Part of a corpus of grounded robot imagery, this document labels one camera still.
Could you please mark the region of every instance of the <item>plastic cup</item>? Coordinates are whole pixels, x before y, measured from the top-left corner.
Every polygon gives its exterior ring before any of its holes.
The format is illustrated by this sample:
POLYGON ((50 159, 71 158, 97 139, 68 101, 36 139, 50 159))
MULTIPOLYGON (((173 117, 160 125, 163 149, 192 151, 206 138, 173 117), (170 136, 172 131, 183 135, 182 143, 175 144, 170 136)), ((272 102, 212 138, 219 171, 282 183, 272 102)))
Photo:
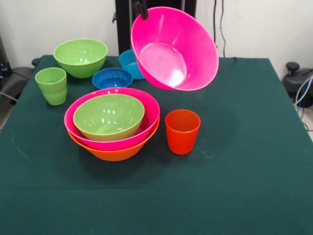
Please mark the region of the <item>plastic cup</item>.
POLYGON ((35 80, 45 99, 51 105, 65 102, 67 97, 67 73, 61 68, 47 68, 39 71, 35 80))
POLYGON ((186 109, 171 111, 165 118, 167 143, 173 153, 190 153, 197 139, 200 117, 186 109))

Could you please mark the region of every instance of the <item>white cable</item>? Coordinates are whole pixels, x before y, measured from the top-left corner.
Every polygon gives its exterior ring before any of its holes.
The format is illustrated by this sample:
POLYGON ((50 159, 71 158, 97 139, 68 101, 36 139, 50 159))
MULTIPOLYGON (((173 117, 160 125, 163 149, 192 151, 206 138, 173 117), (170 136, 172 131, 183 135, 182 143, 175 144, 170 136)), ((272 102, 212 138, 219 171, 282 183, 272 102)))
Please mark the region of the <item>white cable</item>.
POLYGON ((298 103, 300 103, 301 100, 305 97, 305 95, 307 94, 307 92, 308 92, 308 90, 309 90, 309 88, 310 88, 310 85, 311 85, 312 81, 313 81, 313 76, 309 77, 304 83, 302 83, 302 85, 300 86, 300 88, 299 88, 299 90, 298 90, 298 92, 297 92, 297 95, 295 96, 295 103, 293 104, 294 106, 296 106, 298 103), (304 87, 304 85, 305 85, 307 82, 309 82, 309 84, 307 85, 307 88, 306 88, 306 90, 304 91, 304 93, 303 93, 303 95, 301 96, 301 98, 298 100, 299 94, 300 94, 302 88, 304 87))
POLYGON ((8 94, 2 93, 2 92, 0 92, 0 94, 1 94, 1 95, 4 95, 4 96, 6 96, 6 97, 8 97, 8 98, 10 98, 10 99, 12 99, 12 100, 14 100, 14 101, 18 101, 17 99, 15 99, 15 98, 9 96, 8 94))

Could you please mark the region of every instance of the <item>red cup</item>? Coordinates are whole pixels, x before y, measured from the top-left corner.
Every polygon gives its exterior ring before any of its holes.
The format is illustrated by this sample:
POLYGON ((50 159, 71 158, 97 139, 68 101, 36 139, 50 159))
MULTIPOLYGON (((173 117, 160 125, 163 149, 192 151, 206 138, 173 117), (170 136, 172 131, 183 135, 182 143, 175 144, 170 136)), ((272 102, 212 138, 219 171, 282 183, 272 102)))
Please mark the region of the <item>red cup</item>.
POLYGON ((197 139, 200 117, 186 109, 171 111, 165 118, 167 143, 173 153, 190 153, 197 139))

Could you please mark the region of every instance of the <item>light blue bowl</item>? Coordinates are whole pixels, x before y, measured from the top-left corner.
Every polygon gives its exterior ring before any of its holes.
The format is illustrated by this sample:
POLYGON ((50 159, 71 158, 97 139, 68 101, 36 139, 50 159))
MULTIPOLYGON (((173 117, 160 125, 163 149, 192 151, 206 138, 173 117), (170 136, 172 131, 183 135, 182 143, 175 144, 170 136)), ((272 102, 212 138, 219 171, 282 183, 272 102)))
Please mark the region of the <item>light blue bowl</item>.
POLYGON ((100 70, 92 78, 93 85, 98 89, 128 87, 132 82, 132 75, 119 68, 100 70))
POLYGON ((138 68, 133 49, 123 52, 118 60, 122 68, 128 71, 134 79, 145 79, 138 68))

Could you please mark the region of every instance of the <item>orange bowl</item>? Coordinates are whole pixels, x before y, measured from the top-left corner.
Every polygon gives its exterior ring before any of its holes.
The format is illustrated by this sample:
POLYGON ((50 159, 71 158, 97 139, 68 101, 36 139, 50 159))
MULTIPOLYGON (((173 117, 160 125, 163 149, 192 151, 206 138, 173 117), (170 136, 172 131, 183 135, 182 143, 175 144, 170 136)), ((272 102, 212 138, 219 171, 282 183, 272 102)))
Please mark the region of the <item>orange bowl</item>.
POLYGON ((141 143, 139 143, 139 144, 137 144, 131 148, 127 148, 127 149, 123 149, 123 150, 119 150, 119 151, 102 151, 102 150, 90 148, 90 147, 84 145, 82 142, 80 142, 79 139, 77 137, 75 137, 74 135, 72 135, 69 131, 67 131, 67 132, 68 132, 69 136, 72 138, 72 140, 74 140, 77 144, 82 146, 84 149, 88 150, 90 153, 95 155, 97 158, 100 158, 102 160, 109 161, 109 162, 118 162, 118 161, 122 161, 122 160, 126 160, 128 158, 131 158, 137 152, 139 152, 139 150, 145 145, 145 143, 157 131, 159 124, 160 124, 160 117, 158 118, 155 125, 153 126, 149 136, 143 142, 141 142, 141 143))

